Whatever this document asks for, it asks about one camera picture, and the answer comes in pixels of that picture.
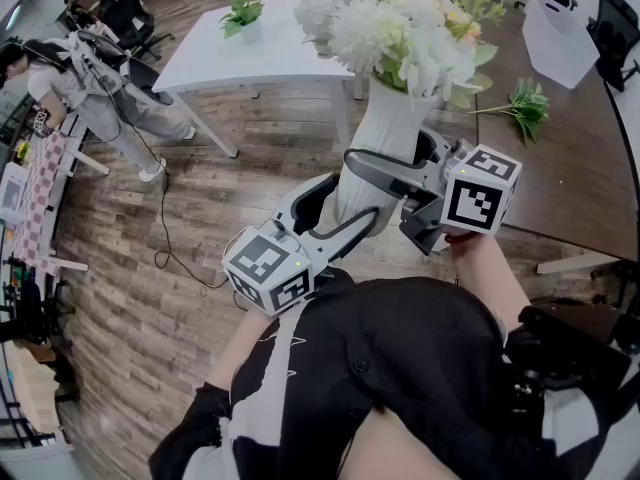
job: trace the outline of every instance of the black hair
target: black hair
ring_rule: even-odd
[[[58,72],[64,73],[71,65],[71,61],[60,59],[58,53],[63,51],[64,49],[57,45],[43,43],[37,39],[29,39],[22,43],[17,37],[9,38],[0,46],[0,89],[7,81],[7,66],[19,61],[24,55],[27,56],[29,64],[32,62],[48,64]]]

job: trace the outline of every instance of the wood laminate flooring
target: wood laminate flooring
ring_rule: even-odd
[[[176,36],[161,43],[163,59],[155,67],[163,67],[203,12],[229,1],[144,0],[157,33]],[[261,223],[280,196],[302,181],[337,172],[342,164],[332,151],[335,126],[322,85],[259,89],[256,100],[234,88],[198,96],[240,149],[236,159],[201,134],[190,143],[145,136],[171,172],[165,221],[173,251],[209,284],[224,280],[220,260],[236,233]],[[366,101],[348,104],[355,130]],[[433,110],[427,122],[449,138],[475,136],[475,120],[449,108]],[[164,270],[155,267],[154,255],[166,244],[162,184],[141,183],[109,145],[91,144],[85,152],[111,173],[104,177],[80,167],[56,236],[60,255],[90,265],[86,273],[64,273],[70,287],[63,300],[76,309],[65,331],[74,343],[70,359],[82,398],[60,404],[60,412],[80,455],[102,478],[147,479],[149,455],[182,419],[243,313],[229,284],[206,288],[173,260]],[[330,216],[323,219],[329,222]],[[343,268],[358,280],[431,276],[453,282],[449,253],[424,257],[397,223],[396,217],[382,234],[363,241]],[[512,230],[501,231],[499,240],[530,297],[590,300],[611,288],[610,278],[592,281],[588,271],[535,274],[537,263],[577,254],[575,247]]]

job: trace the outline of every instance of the pink checkered cloth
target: pink checkered cloth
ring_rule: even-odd
[[[31,142],[34,159],[27,166],[29,178],[19,210],[25,219],[18,225],[13,238],[13,254],[16,258],[51,275],[56,274],[58,266],[47,255],[40,254],[38,243],[53,180],[62,160],[66,142],[66,137],[58,132],[53,132],[46,139]]]

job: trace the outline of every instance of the white vase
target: white vase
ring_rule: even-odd
[[[408,94],[387,87],[371,77],[369,105],[351,148],[368,149],[404,162],[413,162],[422,121],[429,109],[437,106],[442,98],[412,99]],[[369,236],[375,236],[385,228],[398,202],[398,199],[353,174],[346,165],[342,166],[335,207],[335,218],[339,224],[366,208],[376,207],[380,215],[369,233]]]
[[[242,27],[240,30],[240,35],[242,36],[242,40],[246,44],[255,43],[262,36],[262,25],[260,18],[258,18],[253,23],[249,23],[246,27]]]

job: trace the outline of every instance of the white sneaker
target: white sneaker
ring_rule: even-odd
[[[149,183],[154,178],[164,173],[164,168],[167,166],[167,161],[164,158],[160,158],[160,163],[158,164],[158,169],[153,172],[147,172],[145,169],[142,169],[139,173],[140,179],[145,183]]]
[[[180,140],[191,140],[196,134],[196,129],[193,126],[189,126],[189,132]]]

